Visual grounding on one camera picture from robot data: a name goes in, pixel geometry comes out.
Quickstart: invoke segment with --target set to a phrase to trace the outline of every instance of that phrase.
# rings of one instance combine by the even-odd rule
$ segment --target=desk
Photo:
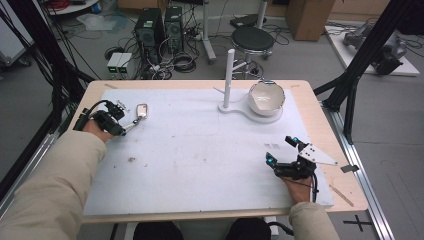
[[[107,89],[211,89],[223,88],[222,80],[169,80],[169,81],[96,81],[92,82],[81,101],[77,113],[84,107],[91,107],[99,101]],[[249,89],[256,81],[233,81],[233,89]],[[337,162],[339,167],[347,165],[347,160],[339,146],[332,129],[321,110],[320,105],[306,81],[278,80],[277,84],[285,89],[290,89],[303,119],[305,128],[312,143],[321,148]],[[74,117],[71,126],[74,126],[78,117]],[[328,209],[329,212],[363,211],[367,209],[367,201],[359,187],[354,175],[343,173],[339,167],[321,165],[335,205]],[[145,214],[145,215],[108,215],[84,218],[85,223],[99,222],[133,222],[133,221],[160,221],[184,219],[211,219],[247,216],[272,216],[285,215],[287,210],[265,209],[257,211],[224,211],[224,212],[196,212],[178,214]]]

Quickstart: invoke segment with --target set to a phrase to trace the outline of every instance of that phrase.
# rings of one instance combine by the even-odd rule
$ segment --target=cable bundle
[[[60,11],[69,6],[69,0],[50,0],[46,2],[44,6],[54,11]]]

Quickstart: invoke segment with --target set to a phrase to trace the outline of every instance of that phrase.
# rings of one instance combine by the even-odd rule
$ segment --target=white pole
[[[224,108],[228,108],[230,101],[230,91],[231,91],[231,80],[233,78],[233,62],[234,62],[234,49],[228,50],[227,55],[227,72],[225,74],[225,93],[224,93]]]

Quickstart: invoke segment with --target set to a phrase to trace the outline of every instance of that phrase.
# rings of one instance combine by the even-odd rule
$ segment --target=black chair
[[[233,74],[242,74],[243,79],[248,75],[256,78],[262,78],[263,68],[257,62],[252,61],[252,55],[261,55],[265,59],[272,55],[274,38],[271,34],[256,27],[240,27],[231,35],[231,44],[237,50],[246,54],[244,60],[237,60],[236,63],[246,63],[241,72]]]

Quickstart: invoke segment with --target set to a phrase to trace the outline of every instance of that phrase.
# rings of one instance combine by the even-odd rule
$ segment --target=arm
[[[293,226],[296,240],[336,240],[336,229],[324,208],[310,202],[311,178],[293,181],[282,178],[287,185],[294,206],[289,212],[289,222]]]
[[[91,181],[106,152],[101,141],[106,135],[92,133],[68,131],[55,142],[16,190],[0,221],[0,239],[76,239]]]

